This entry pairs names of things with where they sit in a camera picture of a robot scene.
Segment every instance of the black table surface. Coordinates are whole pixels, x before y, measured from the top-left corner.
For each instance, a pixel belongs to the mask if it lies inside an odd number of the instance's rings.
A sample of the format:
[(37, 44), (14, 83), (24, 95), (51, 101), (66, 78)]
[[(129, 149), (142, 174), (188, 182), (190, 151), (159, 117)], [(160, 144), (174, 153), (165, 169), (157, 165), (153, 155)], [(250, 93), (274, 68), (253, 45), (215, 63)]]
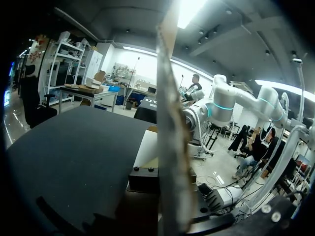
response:
[(55, 227), (35, 203), (43, 197), (83, 231), (99, 213), (115, 217), (145, 130), (151, 123), (80, 106), (27, 132), (7, 151), (12, 179), (27, 207)]

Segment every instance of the sitting woman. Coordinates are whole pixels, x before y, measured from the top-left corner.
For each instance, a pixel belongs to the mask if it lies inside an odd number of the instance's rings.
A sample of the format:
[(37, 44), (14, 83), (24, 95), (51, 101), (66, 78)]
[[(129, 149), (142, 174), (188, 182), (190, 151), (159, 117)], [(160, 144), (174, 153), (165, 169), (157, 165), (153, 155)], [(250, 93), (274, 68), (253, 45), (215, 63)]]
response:
[[(272, 139), (274, 138), (276, 134), (276, 131), (274, 128), (268, 128), (267, 129), (267, 136), (265, 137), (264, 141), (268, 144), (271, 143)], [(246, 169), (248, 166), (255, 166), (261, 158), (267, 153), (269, 145), (265, 145), (261, 142), (260, 136), (257, 135), (255, 138), (254, 143), (249, 142), (249, 155), (246, 158), (243, 158), (241, 161), (241, 166), (236, 172), (235, 175), (232, 176), (233, 179), (238, 179), (242, 177), (244, 169)]]

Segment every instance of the shelf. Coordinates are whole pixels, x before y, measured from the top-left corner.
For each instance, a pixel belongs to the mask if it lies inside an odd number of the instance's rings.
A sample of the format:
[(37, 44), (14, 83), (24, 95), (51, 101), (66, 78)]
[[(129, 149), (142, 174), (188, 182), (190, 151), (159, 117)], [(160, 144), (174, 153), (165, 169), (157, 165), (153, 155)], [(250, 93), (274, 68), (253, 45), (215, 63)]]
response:
[(58, 44), (65, 45), (65, 46), (70, 47), (70, 48), (72, 48), (72, 49), (74, 49), (74, 50), (83, 52), (83, 49), (78, 48), (78, 47), (76, 47), (76, 46), (73, 46), (73, 45), (71, 45), (71, 44), (69, 44), (69, 43), (66, 43), (66, 42), (57, 41), (55, 44), (56, 44), (56, 45), (58, 45)]
[[(67, 100), (71, 100), (71, 99), (72, 99), (72, 97), (67, 97), (67, 98), (64, 98), (64, 99), (62, 100), (62, 102), (67, 101)], [(55, 105), (55, 104), (57, 104), (57, 103), (59, 103), (59, 99), (58, 99), (57, 101), (50, 102), (49, 105)]]
[(58, 57), (62, 57), (62, 58), (69, 58), (69, 59), (72, 59), (72, 60), (80, 60), (79, 58), (75, 58), (71, 55), (65, 55), (65, 54), (61, 54), (61, 53), (57, 53), (57, 56)]
[(49, 86), (49, 89), (59, 89), (63, 87), (64, 85), (59, 85), (59, 86)]
[[(77, 66), (74, 66), (73, 68), (77, 68)], [(86, 67), (85, 67), (85, 66), (80, 66), (80, 68), (82, 68), (82, 69), (86, 69)]]

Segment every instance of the chair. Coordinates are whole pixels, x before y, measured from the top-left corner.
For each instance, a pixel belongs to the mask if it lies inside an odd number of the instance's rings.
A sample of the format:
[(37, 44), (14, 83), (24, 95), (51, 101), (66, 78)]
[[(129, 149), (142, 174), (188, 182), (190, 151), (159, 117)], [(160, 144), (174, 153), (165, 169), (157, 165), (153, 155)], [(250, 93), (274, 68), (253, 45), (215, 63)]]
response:
[(38, 79), (35, 76), (22, 78), (20, 85), (25, 120), (31, 129), (57, 115), (57, 110), (49, 107), (50, 98), (55, 97), (53, 94), (45, 95), (47, 99), (46, 107), (39, 107)]

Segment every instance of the ceiling light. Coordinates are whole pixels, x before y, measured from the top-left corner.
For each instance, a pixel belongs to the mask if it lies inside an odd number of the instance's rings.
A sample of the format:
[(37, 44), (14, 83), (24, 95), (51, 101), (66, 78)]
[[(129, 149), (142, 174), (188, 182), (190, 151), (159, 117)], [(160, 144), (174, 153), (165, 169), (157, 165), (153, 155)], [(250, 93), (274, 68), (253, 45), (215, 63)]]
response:
[(181, 0), (177, 27), (185, 29), (207, 0)]
[[(286, 85), (286, 84), (282, 84), (282, 83), (277, 83), (277, 82), (272, 82), (272, 81), (267, 81), (267, 80), (255, 80), (257, 84), (259, 85), (265, 85), (265, 86), (269, 86), (269, 87), (273, 87), (275, 89), (282, 89), (282, 90), (286, 90), (292, 93), (295, 93), (297, 95), (302, 94), (302, 90), (300, 88), (291, 86), (291, 85)], [(304, 91), (304, 97), (312, 102), (315, 102), (315, 95), (308, 92), (308, 91)]]
[[(141, 49), (137, 49), (137, 48), (131, 48), (131, 47), (125, 47), (125, 46), (123, 46), (123, 48), (126, 49), (126, 50), (131, 50), (131, 51), (135, 51), (135, 52), (149, 54), (149, 55), (152, 55), (152, 56), (157, 56), (156, 53), (152, 53), (152, 52), (141, 50)], [(213, 77), (211, 77), (210, 75), (207, 75), (206, 73), (204, 73), (204, 72), (202, 72), (200, 70), (197, 70), (197, 69), (195, 69), (195, 68), (193, 68), (193, 67), (191, 67), (189, 65), (186, 65), (186, 64), (184, 64), (182, 62), (179, 62), (177, 60), (174, 60), (174, 59), (171, 59), (170, 61), (173, 62), (173, 63), (176, 63), (178, 65), (181, 65), (182, 67), (185, 67), (185, 68), (187, 68), (189, 70), (192, 70), (192, 71), (196, 72), (197, 74), (199, 74), (199, 75), (201, 75), (203, 77), (206, 77), (206, 78), (210, 79), (211, 81), (213, 81)]]
[(137, 48), (131, 48), (131, 47), (125, 47), (125, 46), (123, 46), (123, 48), (126, 49), (126, 50), (131, 50), (131, 51), (135, 51), (135, 52), (149, 54), (149, 55), (152, 55), (152, 56), (157, 56), (156, 53), (152, 53), (152, 52), (141, 50), (141, 49), (137, 49)]
[(19, 55), (19, 57), (22, 56), (24, 53), (26, 53), (26, 50), (24, 50), (24, 51)]

